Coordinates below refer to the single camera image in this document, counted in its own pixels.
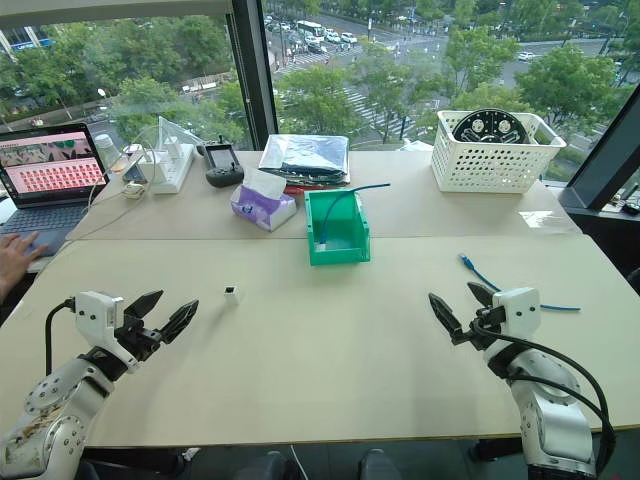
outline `person's fingers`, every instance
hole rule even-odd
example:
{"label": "person's fingers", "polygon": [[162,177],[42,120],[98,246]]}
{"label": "person's fingers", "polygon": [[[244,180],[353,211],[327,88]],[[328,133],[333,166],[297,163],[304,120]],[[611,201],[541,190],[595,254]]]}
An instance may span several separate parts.
{"label": "person's fingers", "polygon": [[42,255],[47,248],[49,248],[49,245],[40,245],[33,252],[31,252],[29,255],[27,255],[27,258],[29,259],[29,262],[33,262],[36,258],[38,258],[40,255]]}
{"label": "person's fingers", "polygon": [[9,243],[7,244],[7,248],[16,248],[20,244],[20,234],[16,233],[14,237],[11,238]]}
{"label": "person's fingers", "polygon": [[20,234],[18,233],[10,233],[2,238],[0,238],[0,248],[5,248],[9,246],[9,244],[16,238],[18,238]]}
{"label": "person's fingers", "polygon": [[24,253],[29,245],[38,237],[38,232],[33,232],[28,237],[21,239],[17,242],[15,249],[18,253]]}

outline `blue ethernet cable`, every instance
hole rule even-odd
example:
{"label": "blue ethernet cable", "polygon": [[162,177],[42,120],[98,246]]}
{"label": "blue ethernet cable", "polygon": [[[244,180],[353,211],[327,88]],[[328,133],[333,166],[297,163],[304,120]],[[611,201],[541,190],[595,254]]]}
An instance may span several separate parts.
{"label": "blue ethernet cable", "polygon": [[[469,270],[471,270],[480,280],[482,280],[485,283],[485,285],[487,285],[489,288],[493,288],[496,292],[499,292],[502,290],[495,283],[489,281],[487,277],[485,277],[478,270],[476,270],[476,267],[473,265],[473,262],[471,261],[471,259],[467,257],[464,253],[461,253],[458,256],[460,257],[460,260],[462,260],[462,263],[464,264],[464,266],[467,267]],[[563,306],[557,306],[557,305],[546,305],[542,303],[540,304],[540,308],[544,308],[547,310],[557,310],[561,312],[579,312],[580,311],[580,307],[563,307]]]}
{"label": "blue ethernet cable", "polygon": [[391,186],[390,183],[379,183],[376,185],[365,185],[363,187],[350,188],[349,190],[345,190],[336,198],[334,198],[333,202],[331,202],[331,205],[329,205],[329,208],[327,209],[326,215],[324,216],[324,220],[322,222],[322,228],[320,229],[320,241],[318,243],[320,243],[320,245],[327,243],[327,221],[329,220],[329,214],[331,213],[331,210],[333,209],[335,204],[338,203],[338,201],[342,200],[347,195],[357,192],[359,190],[366,190],[368,188],[390,187],[390,186]]}

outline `white basket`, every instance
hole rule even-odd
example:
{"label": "white basket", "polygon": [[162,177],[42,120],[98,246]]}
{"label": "white basket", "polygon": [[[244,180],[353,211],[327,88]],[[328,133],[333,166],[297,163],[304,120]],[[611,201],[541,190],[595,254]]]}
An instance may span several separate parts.
{"label": "white basket", "polygon": [[[533,143],[459,142],[452,131],[471,112],[438,112],[438,133],[433,148],[433,173],[443,192],[524,193],[567,144],[544,121],[531,113],[512,113]],[[540,130],[549,139],[539,145]]]}

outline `touchpad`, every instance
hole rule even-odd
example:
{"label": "touchpad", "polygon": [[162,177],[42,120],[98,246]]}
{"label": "touchpad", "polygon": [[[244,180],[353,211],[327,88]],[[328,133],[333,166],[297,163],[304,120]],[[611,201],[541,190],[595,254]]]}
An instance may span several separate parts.
{"label": "touchpad", "polygon": [[[55,255],[64,242],[64,237],[67,232],[64,230],[42,230],[38,232],[38,238],[36,238],[31,245],[27,247],[26,253],[33,252],[40,245],[48,245],[47,249],[42,254],[43,257],[49,257]],[[29,233],[21,234],[21,237],[28,237]]]}

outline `laptop screen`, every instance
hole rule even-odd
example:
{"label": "laptop screen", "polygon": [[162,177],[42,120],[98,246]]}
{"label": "laptop screen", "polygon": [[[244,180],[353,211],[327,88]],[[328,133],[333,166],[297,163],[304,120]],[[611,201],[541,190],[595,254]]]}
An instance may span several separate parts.
{"label": "laptop screen", "polygon": [[0,175],[16,204],[88,198],[94,184],[96,194],[106,184],[86,129],[58,130],[0,137]]}

